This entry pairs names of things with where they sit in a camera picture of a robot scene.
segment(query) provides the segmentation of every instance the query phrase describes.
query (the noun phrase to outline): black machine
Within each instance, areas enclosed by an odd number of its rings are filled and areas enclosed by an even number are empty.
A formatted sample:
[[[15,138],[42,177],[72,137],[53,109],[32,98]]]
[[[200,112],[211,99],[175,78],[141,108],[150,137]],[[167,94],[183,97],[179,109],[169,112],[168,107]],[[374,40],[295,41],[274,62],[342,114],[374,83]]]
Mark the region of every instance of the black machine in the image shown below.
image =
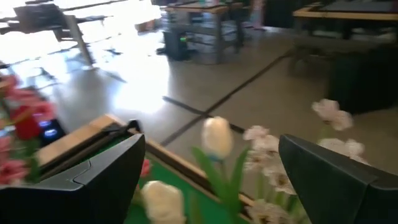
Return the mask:
[[[187,44],[187,33],[177,30],[163,31],[164,53],[176,61],[188,60],[190,52]]]
[[[38,184],[0,185],[0,223],[122,224],[144,155],[138,134]]]
[[[279,153],[313,224],[398,222],[398,176],[289,135]]]

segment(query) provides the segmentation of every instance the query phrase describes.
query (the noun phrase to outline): blue light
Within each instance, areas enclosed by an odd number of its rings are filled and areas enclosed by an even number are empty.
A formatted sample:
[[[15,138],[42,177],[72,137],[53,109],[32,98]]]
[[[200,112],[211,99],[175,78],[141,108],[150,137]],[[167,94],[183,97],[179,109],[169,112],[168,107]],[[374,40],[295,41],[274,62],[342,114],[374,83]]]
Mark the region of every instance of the blue light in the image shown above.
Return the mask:
[[[51,124],[51,121],[41,121],[39,122],[40,127],[44,128]]]
[[[44,132],[44,136],[47,138],[54,137],[56,134],[57,134],[57,130],[55,130],[55,129],[46,130]]]

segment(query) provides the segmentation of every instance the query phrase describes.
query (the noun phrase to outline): wooden edge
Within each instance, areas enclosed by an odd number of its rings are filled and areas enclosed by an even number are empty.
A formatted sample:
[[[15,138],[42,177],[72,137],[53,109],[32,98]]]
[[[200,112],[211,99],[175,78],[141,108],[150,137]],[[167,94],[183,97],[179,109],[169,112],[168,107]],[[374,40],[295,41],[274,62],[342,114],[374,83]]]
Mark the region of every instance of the wooden edge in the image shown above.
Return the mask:
[[[81,144],[83,141],[89,139],[90,137],[94,136],[95,134],[98,134],[101,132],[101,130],[107,126],[109,126],[112,123],[118,123],[120,125],[125,125],[126,123],[121,121],[119,118],[111,115],[111,114],[105,114],[100,116],[99,118],[96,118],[92,122],[88,123],[87,125],[84,125],[83,127],[77,129],[76,131],[68,134],[67,136],[64,136],[63,138],[51,143],[50,145],[42,148],[41,150],[38,151],[37,156],[39,158],[39,164],[42,166],[53,159],[55,159],[58,156],[61,156],[63,153],[67,152],[69,149]],[[133,134],[139,134],[135,129],[130,129],[129,130]],[[187,169],[192,170],[194,173],[196,173],[198,176],[207,179],[205,173],[194,166],[193,164],[189,163],[188,161],[182,159],[181,157],[173,154],[172,152],[166,150],[163,146],[160,144],[156,143],[155,141],[146,138],[147,144],[150,144],[152,147],[156,148],[159,150],[161,153],[165,154],[168,157],[171,157],[173,160],[177,161],[178,163],[182,164],[184,167]],[[168,164],[165,164],[164,162],[160,161],[157,159],[157,162],[162,163],[162,165],[168,167],[169,169],[174,170],[171,166]],[[218,201],[217,197],[215,197],[213,194],[208,192],[207,190],[203,189],[201,186],[198,184],[194,183],[194,181],[186,178],[183,174],[180,172],[175,172],[180,178],[182,178],[184,181],[188,182],[192,186],[194,186],[196,189],[199,191],[203,192],[206,196]],[[245,204],[252,206],[254,202],[248,198],[245,195],[239,195],[239,199],[244,202]],[[241,218],[249,221],[247,217],[244,215],[241,215]]]
[[[113,122],[111,118],[106,115],[96,118],[87,125],[82,126],[76,131],[62,137],[61,139],[43,147],[36,153],[39,164],[46,165],[55,158],[66,153],[69,149],[81,144],[86,139],[98,134],[104,127]]]
[[[307,5],[293,12],[294,17],[330,18],[330,19],[361,19],[370,21],[398,21],[398,14],[393,13],[355,13],[355,12],[312,12],[319,2]]]
[[[114,122],[119,123],[120,125],[125,125],[125,122],[121,121],[119,118],[111,115],[111,114],[107,114],[107,117],[111,118]],[[138,132],[136,130],[130,130],[132,133],[134,134],[138,134]],[[164,148],[163,146],[161,146],[160,144],[158,144],[157,142],[146,138],[146,141],[148,144],[150,144],[151,146],[155,147],[156,149],[158,149],[160,152],[162,152],[163,154],[173,158],[173,160],[181,163],[182,165],[184,165],[187,169],[190,169],[192,171],[194,171],[196,174],[198,174],[200,177],[207,179],[206,174],[199,169],[198,167],[196,167],[195,165],[191,164],[190,162],[186,161],[185,159],[182,159],[181,157],[179,157],[178,155],[168,151],[166,148]],[[245,195],[240,195],[239,199],[241,201],[243,201],[244,203],[253,206],[254,202],[252,199],[250,199],[249,197],[245,196]]]
[[[232,9],[240,9],[243,8],[243,3],[236,2],[232,4]],[[207,12],[211,14],[222,14],[228,11],[228,6],[218,6],[218,7],[211,7],[211,8],[202,8],[202,7],[189,7],[187,5],[182,6],[167,6],[165,11],[184,11],[184,12]]]

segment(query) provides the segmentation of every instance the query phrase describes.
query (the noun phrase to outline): black box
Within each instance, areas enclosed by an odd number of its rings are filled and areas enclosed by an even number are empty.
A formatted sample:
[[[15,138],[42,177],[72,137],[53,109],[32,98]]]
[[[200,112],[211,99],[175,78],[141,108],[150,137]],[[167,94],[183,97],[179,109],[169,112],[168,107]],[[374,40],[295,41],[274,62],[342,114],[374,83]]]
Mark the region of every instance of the black box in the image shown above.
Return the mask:
[[[189,52],[185,32],[176,30],[163,31],[165,53],[176,61],[188,60]]]

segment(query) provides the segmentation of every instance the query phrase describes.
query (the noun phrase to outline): white orchid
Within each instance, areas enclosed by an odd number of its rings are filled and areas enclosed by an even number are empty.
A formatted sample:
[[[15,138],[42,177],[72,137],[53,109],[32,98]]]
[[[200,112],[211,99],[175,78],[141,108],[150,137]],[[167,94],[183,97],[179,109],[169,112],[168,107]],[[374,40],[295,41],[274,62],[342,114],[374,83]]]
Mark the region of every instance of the white orchid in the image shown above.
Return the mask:
[[[266,150],[270,152],[279,152],[279,138],[268,134],[264,138],[252,140],[252,148],[254,150]]]
[[[245,171],[260,172],[272,163],[272,155],[265,150],[250,150],[244,163]]]
[[[252,207],[246,207],[248,214],[253,220],[254,224],[292,224],[293,220],[289,214],[281,209],[279,206],[266,203],[264,199],[259,199],[254,202]]]
[[[243,139],[246,141],[255,140],[259,138],[265,138],[268,134],[269,134],[269,129],[266,129],[260,125],[255,125],[245,130],[243,134]]]
[[[340,110],[337,101],[322,99],[312,104],[312,109],[333,129],[342,131],[353,126],[353,119],[348,112]]]
[[[326,149],[329,149],[333,152],[337,152],[338,154],[349,157],[349,152],[346,148],[346,143],[340,139],[337,138],[321,139],[321,141],[318,142],[318,145]]]
[[[347,156],[355,161],[369,165],[368,162],[361,157],[361,154],[364,152],[364,145],[354,139],[349,139],[347,142],[343,142],[336,138],[322,139],[319,141],[318,145]]]
[[[212,159],[225,159],[232,150],[233,136],[229,123],[222,117],[208,118],[202,129],[204,152]]]
[[[349,139],[346,142],[346,148],[350,157],[360,156],[365,151],[365,146],[362,143],[355,141],[354,139]]]
[[[251,148],[245,162],[246,171],[262,171],[272,165],[278,154],[279,139],[269,134],[262,126],[252,126],[246,130],[243,139],[251,141]]]
[[[262,173],[269,178],[269,183],[276,192],[285,192],[290,195],[296,194],[279,155],[273,158],[270,166],[264,168]]]

